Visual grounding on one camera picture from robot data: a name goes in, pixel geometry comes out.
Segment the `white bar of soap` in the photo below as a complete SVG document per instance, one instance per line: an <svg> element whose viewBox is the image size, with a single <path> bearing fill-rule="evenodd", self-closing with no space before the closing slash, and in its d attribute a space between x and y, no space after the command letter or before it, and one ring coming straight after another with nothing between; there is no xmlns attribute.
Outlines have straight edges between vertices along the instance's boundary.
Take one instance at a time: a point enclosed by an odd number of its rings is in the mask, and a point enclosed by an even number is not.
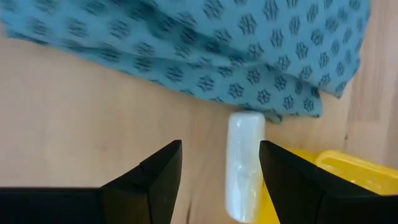
<svg viewBox="0 0 398 224"><path fill-rule="evenodd" d="M260 142L265 138L264 115L253 111L229 117L226 158L226 210L236 221L252 223L261 196Z"/></svg>

